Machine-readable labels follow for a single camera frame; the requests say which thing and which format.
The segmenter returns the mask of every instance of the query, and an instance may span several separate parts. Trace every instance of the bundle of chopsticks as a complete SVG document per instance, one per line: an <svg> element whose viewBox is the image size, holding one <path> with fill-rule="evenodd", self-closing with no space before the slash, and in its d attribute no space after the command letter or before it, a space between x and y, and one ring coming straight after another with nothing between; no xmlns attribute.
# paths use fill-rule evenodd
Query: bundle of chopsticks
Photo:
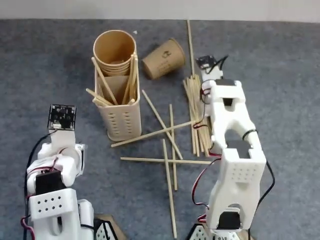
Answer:
<svg viewBox="0 0 320 240"><path fill-rule="evenodd" d="M130 73L128 76L128 80L126 83L125 91L121 101L117 101L112 89L109 87L109 84L101 71L96 59L94 57L91 58L92 63L99 75L98 80L99 87L101 88L100 93L92 91L91 89L87 88L86 91L94 97L92 100L97 106L99 107L108 107L108 106L115 106L115 105L132 105L137 100L137 84L138 84L138 56L136 53L131 55L131 62L130 62Z"/></svg>
<svg viewBox="0 0 320 240"><path fill-rule="evenodd" d="M209 157L209 149L211 148L211 124L208 117L205 116L205 104L202 99L202 81L199 75L195 74L194 51L192 45L190 21L187 20L191 76L183 80L184 90L189 102L190 120L196 123L191 126L192 152L197 157L200 152Z"/></svg>

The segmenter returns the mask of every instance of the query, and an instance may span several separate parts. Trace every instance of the cable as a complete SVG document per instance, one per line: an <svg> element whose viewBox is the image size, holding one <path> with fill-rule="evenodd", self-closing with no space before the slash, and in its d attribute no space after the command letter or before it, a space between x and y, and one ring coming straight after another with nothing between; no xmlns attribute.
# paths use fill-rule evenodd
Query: cable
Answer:
<svg viewBox="0 0 320 240"><path fill-rule="evenodd" d="M250 133L253 133L253 132L258 133L258 130L256 130L256 129L251 129L251 130L247 131L245 134L243 134L242 140L244 141L244 140L245 140L245 137L248 136Z"/></svg>
<svg viewBox="0 0 320 240"><path fill-rule="evenodd" d="M207 169L215 162L215 161L219 161L221 160L221 158L217 158L215 160L213 160L212 162L209 163L209 165L207 165L199 174L199 176L196 178L196 180L194 181L194 184L192 186L192 191L191 191L191 198L192 198L192 202L195 205L201 206L204 205L207 209L209 209L209 206L207 204L205 204L204 202L196 202L195 201L195 193L196 193L196 189L199 183L199 180L201 179L202 175L207 171Z"/></svg>
<svg viewBox="0 0 320 240"><path fill-rule="evenodd" d="M258 205L256 206L256 212L258 210L258 207L260 206L260 204L262 203L262 201L265 199L265 197L271 192L272 188L275 186L276 184L276 177L275 177L275 174L274 172L272 171L272 168L268 162L268 160L266 160L266 166L268 167L269 169L269 172L271 174L271 177L272 177L272 183L270 185L270 187L265 191L265 193L262 195L262 197L260 198L259 202L258 202ZM251 240L251 234L250 234L250 230L251 230L251 227L248 229L248 240Z"/></svg>
<svg viewBox="0 0 320 240"><path fill-rule="evenodd" d="M87 225L87 224L81 224L80 226L81 226L82 228L87 228L87 229L95 230L95 227L94 227L94 226L90 226L90 225Z"/></svg>
<svg viewBox="0 0 320 240"><path fill-rule="evenodd" d="M212 72L212 70L213 70L216 66L218 66L219 64L221 64L220 67L219 67L219 69L222 70L222 67L223 67L223 65L224 65L224 63L225 63L225 61L226 61L226 59L227 59L228 57L229 57L229 55L226 55L226 56L224 56L223 58L219 59L215 64L212 65L212 67L210 68L210 70L209 70L208 72L205 71L205 73L206 73L206 74L210 74L210 73Z"/></svg>
<svg viewBox="0 0 320 240"><path fill-rule="evenodd" d="M30 217L30 215L24 216L23 218L21 218L20 223L21 223L21 226L24 228L25 232L27 232L27 231L30 232L32 240L36 240L36 235L35 235L34 229L31 226L28 226L28 224L26 223L26 220L29 217Z"/></svg>
<svg viewBox="0 0 320 240"><path fill-rule="evenodd" d="M221 156L222 156L222 154L219 154L219 153L213 153L213 152L211 152L211 150L214 148L214 145L215 145L215 143L213 142L213 143L212 143L211 148L208 150L209 156L213 156L213 157L221 157Z"/></svg>
<svg viewBox="0 0 320 240"><path fill-rule="evenodd" d="M37 142L36 144L33 146L31 152L30 152L30 155L29 155L29 159L28 159L28 162L26 164L26 168L25 168L25 172L24 172L24 186L23 186L23 190L24 190L24 215L25 216L29 216L29 198L27 198L27 195L28 195L28 189L27 189L27 180L28 180L28 173L27 173L27 169L28 167L31 165L31 161L32 161L32 158L35 154L35 151L37 149L37 147L39 146L39 144L45 140L47 137L51 136L52 134L56 133L58 130L55 130L51 133L48 133L46 135L44 135L43 137L41 137ZM25 220L25 225L27 226L28 225L28 218L26 218ZM26 240L27 239L27 229L24 228L23 230L23 240Z"/></svg>

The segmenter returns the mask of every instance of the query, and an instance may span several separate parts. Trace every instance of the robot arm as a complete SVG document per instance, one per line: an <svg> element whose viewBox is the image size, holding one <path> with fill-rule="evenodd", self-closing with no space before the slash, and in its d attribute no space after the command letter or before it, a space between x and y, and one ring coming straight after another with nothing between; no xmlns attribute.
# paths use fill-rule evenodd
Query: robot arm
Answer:
<svg viewBox="0 0 320 240"><path fill-rule="evenodd" d="M85 145L76 144L75 119L75 106L51 105L51 143L42 145L38 159L27 168L28 207L37 240L94 239L92 205L78 200L70 188L85 166Z"/></svg>
<svg viewBox="0 0 320 240"><path fill-rule="evenodd" d="M250 228L260 199L260 181L266 157L240 81L223 78L213 56L197 59L202 90L209 90L204 105L212 124L212 152L221 154L218 180L209 197L206 224L212 232L236 232ZM228 141L227 130L242 140Z"/></svg>
<svg viewBox="0 0 320 240"><path fill-rule="evenodd" d="M34 195L36 193L36 177L50 171L59 171L62 183L66 187L70 187L74 184L78 175L77 162L73 157L62 154L35 160L27 169L29 194Z"/></svg>

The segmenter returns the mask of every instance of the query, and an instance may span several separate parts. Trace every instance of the gray carpet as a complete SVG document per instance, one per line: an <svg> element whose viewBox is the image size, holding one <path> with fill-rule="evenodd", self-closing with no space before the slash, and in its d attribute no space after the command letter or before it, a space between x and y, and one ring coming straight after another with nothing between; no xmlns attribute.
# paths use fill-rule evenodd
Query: gray carpet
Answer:
<svg viewBox="0 0 320 240"><path fill-rule="evenodd" d="M258 240L319 239L320 24L192 21L195 57L229 54L227 78L242 81L276 186L261 204L252 225ZM188 53L182 20L0 20L0 239L20 240L24 214L23 175L29 152L47 132L49 105L78 107L76 138L88 145L84 175L73 187L97 213L112 214L133 240L173 238L163 164L124 162L125 157L162 158L159 135L110 148L102 119L85 88L93 87L90 61L95 37L109 29L137 31L142 59L174 37ZM182 79L190 64L157 81L140 70L141 89L169 125L188 121ZM143 133L161 129L146 100L140 101ZM176 131L185 159L191 154L190 128ZM178 166L174 193L178 239L185 239L203 208L191 202L191 186L201 166ZM196 198L207 201L218 166L203 177ZM265 171L264 191L271 183Z"/></svg>

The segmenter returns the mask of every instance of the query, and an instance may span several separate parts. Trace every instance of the beige plastic container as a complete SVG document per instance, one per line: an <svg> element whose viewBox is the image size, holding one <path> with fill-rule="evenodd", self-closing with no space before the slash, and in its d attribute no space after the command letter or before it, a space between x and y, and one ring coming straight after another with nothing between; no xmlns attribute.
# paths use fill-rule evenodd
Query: beige plastic container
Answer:
<svg viewBox="0 0 320 240"><path fill-rule="evenodd" d="M186 57L179 43L170 38L143 60L143 68L150 79L157 79L185 65Z"/></svg>
<svg viewBox="0 0 320 240"><path fill-rule="evenodd" d="M94 71L94 90L95 93L101 95L101 86L99 75ZM117 102L121 103L125 93L127 81L129 76L107 76L107 81L111 91L114 94ZM139 74L137 74L137 97L132 105L112 105L112 106L98 106L98 110L104 121L107 129L108 137L114 141L124 141L139 137L142 133L141 116L140 116L140 83ZM104 97L112 102L110 96L104 92Z"/></svg>
<svg viewBox="0 0 320 240"><path fill-rule="evenodd" d="M94 41L93 55L103 72L123 72L129 69L131 55L136 49L136 41L129 33L109 30Z"/></svg>

